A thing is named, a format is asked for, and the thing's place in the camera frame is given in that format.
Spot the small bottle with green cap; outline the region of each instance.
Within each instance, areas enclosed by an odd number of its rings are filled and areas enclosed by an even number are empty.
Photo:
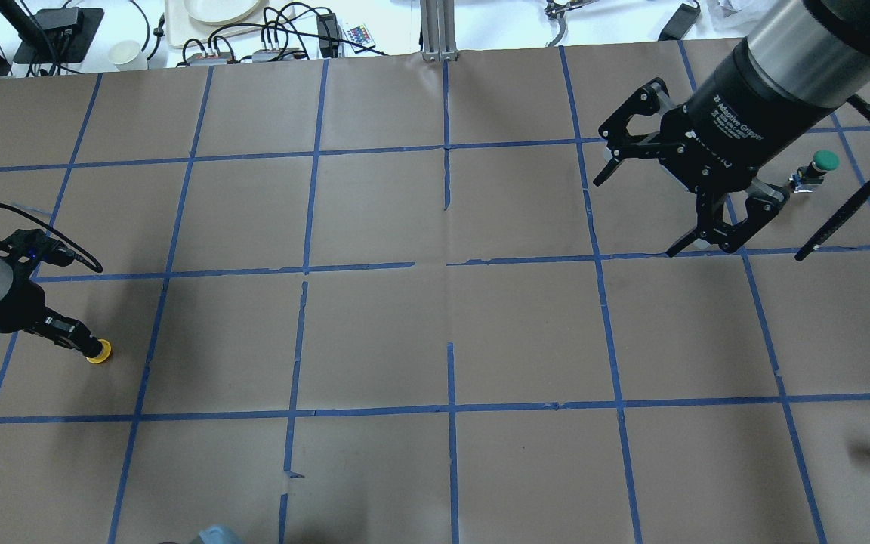
[[[838,169],[840,162],[835,153],[826,149],[818,151],[809,165],[801,166],[791,175],[791,190],[795,193],[814,193],[825,182],[826,173]]]

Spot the white plate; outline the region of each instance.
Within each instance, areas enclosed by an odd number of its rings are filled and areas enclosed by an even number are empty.
[[[261,0],[184,0],[190,18],[221,26],[247,17]]]

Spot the black tube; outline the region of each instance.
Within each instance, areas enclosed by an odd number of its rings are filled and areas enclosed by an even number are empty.
[[[0,0],[0,14],[6,17],[10,25],[13,25],[22,41],[35,49],[39,58],[51,58],[51,49],[48,42],[45,41],[42,31],[39,30],[32,18],[25,11],[22,11],[15,0]]]

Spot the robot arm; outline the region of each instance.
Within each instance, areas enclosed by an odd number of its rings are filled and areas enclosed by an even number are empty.
[[[3,204],[0,207],[17,211]],[[75,244],[73,247],[82,251]],[[17,230],[1,240],[0,333],[24,330],[48,338],[63,348],[80,351],[90,362],[105,361],[111,354],[110,344],[93,337],[89,328],[80,321],[46,307],[45,293],[30,279],[41,262],[68,266],[74,261],[82,261],[94,271],[103,271],[92,255],[86,255],[87,258],[80,257],[62,241],[46,237],[42,230]]]
[[[654,79],[637,89],[600,126],[607,139],[602,185],[627,158],[657,159],[697,196],[697,222],[667,250],[690,244],[735,252],[780,213],[791,189],[819,183],[833,165],[822,155],[791,176],[791,188],[760,181],[757,173],[794,139],[852,102],[870,82],[870,0],[781,0],[684,104]],[[662,115],[660,131],[629,134],[634,115]],[[813,251],[856,212],[870,182],[816,234],[798,258]],[[725,222],[728,193],[745,190],[747,217]]]

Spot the white tray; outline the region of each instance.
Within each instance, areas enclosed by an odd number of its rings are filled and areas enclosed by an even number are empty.
[[[287,4],[287,2],[266,0],[261,2],[256,10],[251,11],[251,14],[245,17],[244,20],[239,20],[237,22],[256,22],[264,24],[264,8],[268,6],[279,8],[284,4]],[[197,40],[204,41],[211,32],[217,30],[217,27],[215,26],[210,26],[190,18],[190,15],[187,14],[187,9],[184,8],[184,0],[165,0],[163,13],[165,13],[166,17],[166,42],[167,44],[174,46],[174,48],[182,48],[184,42],[190,40],[190,38],[197,38]],[[293,17],[294,6],[288,8],[284,15],[287,17]],[[238,34],[245,34],[251,31],[256,32],[256,30],[256,28],[247,26],[235,27],[224,30],[224,35],[237,36]]]

